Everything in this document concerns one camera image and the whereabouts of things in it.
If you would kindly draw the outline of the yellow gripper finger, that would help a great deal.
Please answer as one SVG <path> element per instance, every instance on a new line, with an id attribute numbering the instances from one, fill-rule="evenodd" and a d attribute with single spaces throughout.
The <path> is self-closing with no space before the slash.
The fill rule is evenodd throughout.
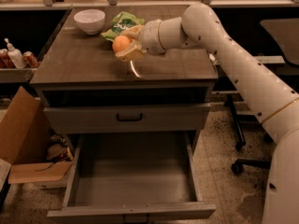
<path id="1" fill-rule="evenodd" d="M 143 25 L 136 25 L 133 27 L 130 27 L 124 31 L 121 32 L 121 35 L 126 36 L 130 40 L 138 40 L 139 34 L 141 33 L 141 30 L 143 29 Z"/>
<path id="2" fill-rule="evenodd" d="M 134 61 L 144 56 L 146 51 L 138 41 L 133 41 L 125 50 L 117 52 L 115 56 L 124 62 Z"/>

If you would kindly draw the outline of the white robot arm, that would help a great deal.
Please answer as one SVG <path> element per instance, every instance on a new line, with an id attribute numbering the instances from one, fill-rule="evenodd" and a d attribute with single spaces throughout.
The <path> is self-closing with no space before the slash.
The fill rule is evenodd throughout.
<path id="1" fill-rule="evenodd" d="M 178 49 L 187 41 L 212 53 L 250 111 L 277 144 L 268 175 L 263 224 L 299 224 L 299 94 L 238 45 L 211 7 L 198 3 L 182 16 L 121 32 L 133 40 L 117 57 Z"/>

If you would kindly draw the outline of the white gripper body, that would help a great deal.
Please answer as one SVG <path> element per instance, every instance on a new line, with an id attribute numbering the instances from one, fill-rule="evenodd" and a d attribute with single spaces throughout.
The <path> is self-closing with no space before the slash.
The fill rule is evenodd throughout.
<path id="1" fill-rule="evenodd" d="M 138 35 L 138 41 L 147 53 L 153 55 L 166 53 L 169 49 L 190 49 L 199 46 L 192 40 L 181 17 L 147 22 Z"/>

